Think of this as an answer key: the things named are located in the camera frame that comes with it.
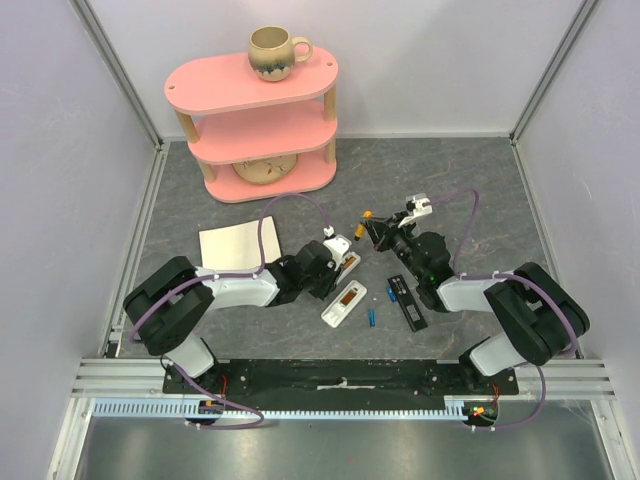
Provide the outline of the white air conditioner remote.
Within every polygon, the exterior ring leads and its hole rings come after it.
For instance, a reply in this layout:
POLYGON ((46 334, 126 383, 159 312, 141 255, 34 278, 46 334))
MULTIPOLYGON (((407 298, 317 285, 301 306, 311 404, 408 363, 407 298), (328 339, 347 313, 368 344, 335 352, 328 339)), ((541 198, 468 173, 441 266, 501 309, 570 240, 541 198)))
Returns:
POLYGON ((355 252, 348 252, 344 258, 341 266, 342 272, 337 282, 341 283, 346 277, 355 269, 355 267, 361 262, 361 257, 355 252))

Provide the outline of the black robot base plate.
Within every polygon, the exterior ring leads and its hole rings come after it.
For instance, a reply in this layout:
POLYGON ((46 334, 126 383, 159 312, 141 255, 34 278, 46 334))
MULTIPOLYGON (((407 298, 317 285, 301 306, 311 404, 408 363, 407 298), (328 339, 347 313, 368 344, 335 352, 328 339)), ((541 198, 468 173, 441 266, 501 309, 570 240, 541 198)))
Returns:
POLYGON ((359 387, 413 391, 428 395, 514 396, 519 393, 512 368, 483 377, 471 367, 436 360, 219 360, 195 383, 229 397, 278 390, 321 391, 359 387))

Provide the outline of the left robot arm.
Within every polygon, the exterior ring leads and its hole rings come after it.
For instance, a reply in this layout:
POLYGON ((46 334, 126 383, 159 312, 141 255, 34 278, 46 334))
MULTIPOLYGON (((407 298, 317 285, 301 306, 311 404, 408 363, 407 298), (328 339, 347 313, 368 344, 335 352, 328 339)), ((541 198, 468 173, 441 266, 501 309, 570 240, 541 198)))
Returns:
POLYGON ((208 393, 219 382, 216 360, 194 329, 209 310, 239 306, 275 307, 307 292, 324 299, 335 288, 351 242, 336 235, 311 241, 258 272, 215 272, 186 257, 170 259, 125 298, 133 336, 152 356, 165 356, 185 372, 185 382, 208 393))

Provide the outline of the orange handled screwdriver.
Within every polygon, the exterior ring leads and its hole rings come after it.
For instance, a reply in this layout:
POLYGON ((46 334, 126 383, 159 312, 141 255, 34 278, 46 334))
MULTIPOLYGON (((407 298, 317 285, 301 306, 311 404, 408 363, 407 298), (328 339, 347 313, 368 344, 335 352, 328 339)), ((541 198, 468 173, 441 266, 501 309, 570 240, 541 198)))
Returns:
POLYGON ((358 226, 356 227, 355 233, 354 233, 354 240, 356 242, 360 241, 365 233, 366 233, 366 224, 365 221, 372 218, 373 217, 373 212, 370 210, 365 210, 360 218, 360 221, 358 223, 358 226))

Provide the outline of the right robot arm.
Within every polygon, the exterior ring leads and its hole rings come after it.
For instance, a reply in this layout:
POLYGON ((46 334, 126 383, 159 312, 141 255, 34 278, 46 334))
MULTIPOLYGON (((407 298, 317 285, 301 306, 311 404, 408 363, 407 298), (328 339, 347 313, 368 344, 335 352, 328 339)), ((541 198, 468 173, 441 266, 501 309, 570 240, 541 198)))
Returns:
POLYGON ((458 381, 469 393, 483 392, 494 375, 511 367, 542 366, 560 354, 574 354, 577 339, 590 329, 586 312, 534 262, 507 272, 455 275, 444 236, 416 236, 414 226, 398 215, 363 224, 374 249, 392 251, 417 281, 416 293, 427 309, 491 312, 497 318, 503 332, 460 358, 458 381))

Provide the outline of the white remote with back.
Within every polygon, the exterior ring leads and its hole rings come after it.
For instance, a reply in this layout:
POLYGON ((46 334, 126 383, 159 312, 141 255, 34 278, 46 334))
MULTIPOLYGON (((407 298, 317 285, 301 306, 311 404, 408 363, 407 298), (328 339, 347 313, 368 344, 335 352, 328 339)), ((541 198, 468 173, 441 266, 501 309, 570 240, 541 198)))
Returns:
POLYGON ((368 293, 367 288, 356 280, 346 287, 321 313, 321 319, 331 328, 337 328, 368 293))

